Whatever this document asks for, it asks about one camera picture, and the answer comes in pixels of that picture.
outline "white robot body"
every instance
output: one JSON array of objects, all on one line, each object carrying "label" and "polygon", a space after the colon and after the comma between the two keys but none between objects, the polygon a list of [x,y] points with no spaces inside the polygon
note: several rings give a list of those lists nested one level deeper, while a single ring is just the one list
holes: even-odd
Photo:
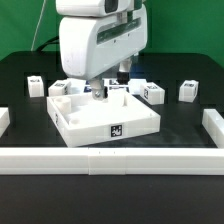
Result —
[{"label": "white robot body", "polygon": [[69,77],[90,80],[144,49],[146,31],[144,5],[128,23],[122,23],[117,14],[65,17],[60,24],[63,70]]},{"label": "white robot body", "polygon": [[126,10],[131,0],[56,0],[57,12],[67,16],[102,17]]}]

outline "green backdrop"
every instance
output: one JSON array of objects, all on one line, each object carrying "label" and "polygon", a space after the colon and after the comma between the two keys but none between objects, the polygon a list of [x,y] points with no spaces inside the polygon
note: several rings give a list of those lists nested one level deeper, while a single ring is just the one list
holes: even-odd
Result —
[{"label": "green backdrop", "polygon": [[[0,0],[0,59],[31,49],[42,4],[43,0]],[[147,0],[146,7],[145,52],[202,53],[224,67],[223,0]],[[58,35],[60,20],[55,0],[48,0],[36,47]]]}]

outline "black tabletop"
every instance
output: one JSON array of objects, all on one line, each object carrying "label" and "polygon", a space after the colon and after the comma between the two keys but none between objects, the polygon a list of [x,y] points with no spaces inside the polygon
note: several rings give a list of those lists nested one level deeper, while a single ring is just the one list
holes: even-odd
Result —
[{"label": "black tabletop", "polygon": [[[116,75],[107,71],[105,77]],[[0,139],[4,147],[66,147],[51,121],[46,97],[30,98],[27,76],[40,75],[45,96],[56,80],[66,79],[58,53],[17,52],[0,62],[0,106],[9,107],[11,124]],[[224,69],[200,54],[145,54],[133,65],[131,78],[144,78],[165,89],[165,104],[150,106],[161,115],[159,133],[88,145],[88,147],[216,147],[202,126],[204,108],[222,114]],[[199,81],[193,103],[178,101],[185,80]]]},{"label": "black tabletop", "polygon": [[[30,74],[44,77],[45,90],[66,78],[54,53],[18,52],[1,61],[0,105],[9,107],[11,124],[0,146],[65,146],[47,115],[46,99],[29,98]],[[96,146],[215,147],[201,119],[204,108],[223,112],[219,65],[198,54],[149,54],[131,75],[166,89],[166,103],[152,107],[161,115],[161,131]],[[200,82],[193,104],[177,101],[188,79]],[[221,224],[223,189],[223,176],[0,176],[0,223]]]}]

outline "black cable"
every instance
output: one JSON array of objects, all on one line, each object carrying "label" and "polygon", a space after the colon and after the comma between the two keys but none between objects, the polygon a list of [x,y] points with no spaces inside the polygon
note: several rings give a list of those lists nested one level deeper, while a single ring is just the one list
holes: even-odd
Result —
[{"label": "black cable", "polygon": [[47,42],[45,42],[44,44],[40,45],[36,51],[42,51],[46,46],[48,45],[52,45],[52,44],[59,44],[59,36],[53,37],[51,39],[49,39]]}]

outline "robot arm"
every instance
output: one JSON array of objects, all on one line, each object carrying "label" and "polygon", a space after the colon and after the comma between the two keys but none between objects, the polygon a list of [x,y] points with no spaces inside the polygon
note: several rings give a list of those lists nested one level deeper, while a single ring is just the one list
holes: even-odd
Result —
[{"label": "robot arm", "polygon": [[129,74],[130,57],[146,46],[142,0],[56,0],[56,7],[67,15],[59,31],[64,72],[88,80],[93,98],[106,98],[101,74],[119,63],[121,77]]}]

